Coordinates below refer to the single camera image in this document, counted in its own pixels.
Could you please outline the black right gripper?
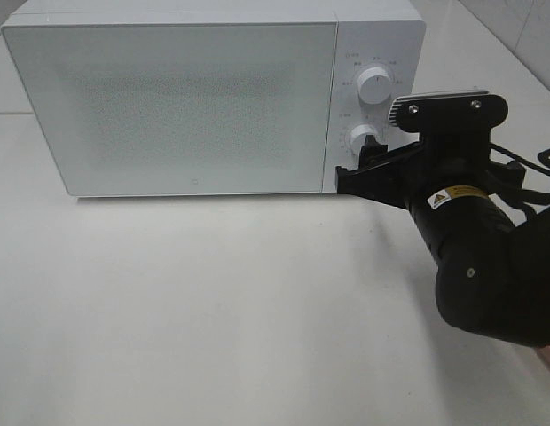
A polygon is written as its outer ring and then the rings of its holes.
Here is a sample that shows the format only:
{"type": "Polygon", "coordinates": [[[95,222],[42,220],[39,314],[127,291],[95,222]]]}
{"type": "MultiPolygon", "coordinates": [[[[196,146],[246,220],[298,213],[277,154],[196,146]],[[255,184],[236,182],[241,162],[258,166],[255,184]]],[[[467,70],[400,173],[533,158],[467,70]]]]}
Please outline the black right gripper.
{"type": "Polygon", "coordinates": [[[375,136],[365,137],[359,168],[335,168],[338,194],[401,209],[426,202],[437,209],[452,200],[490,200],[480,175],[489,168],[488,138],[443,134],[389,150],[375,136]]]}

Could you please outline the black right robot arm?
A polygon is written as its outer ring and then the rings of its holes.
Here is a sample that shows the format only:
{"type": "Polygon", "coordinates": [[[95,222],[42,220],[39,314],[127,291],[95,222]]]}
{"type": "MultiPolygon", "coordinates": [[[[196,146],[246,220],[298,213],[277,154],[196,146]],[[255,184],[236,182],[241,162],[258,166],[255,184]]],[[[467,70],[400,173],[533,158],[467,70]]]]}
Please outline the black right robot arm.
{"type": "Polygon", "coordinates": [[[550,192],[523,187],[519,163],[490,159],[490,136],[423,136],[356,170],[341,194],[406,209],[437,266],[435,298],[460,330],[550,345],[550,192]]]}

